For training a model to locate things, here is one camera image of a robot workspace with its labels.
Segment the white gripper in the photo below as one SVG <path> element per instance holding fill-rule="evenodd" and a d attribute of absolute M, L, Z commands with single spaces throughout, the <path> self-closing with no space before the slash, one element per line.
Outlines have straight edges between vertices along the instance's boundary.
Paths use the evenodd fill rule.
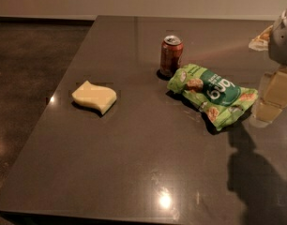
<path fill-rule="evenodd" d="M 264 74 L 259 85 L 259 96 L 252 106 L 250 123 L 256 128 L 265 128 L 287 107 L 287 8 L 273 26 L 265 28 L 249 43 L 249 48 L 257 52 L 268 50 L 271 60 L 284 65 L 273 73 Z"/>

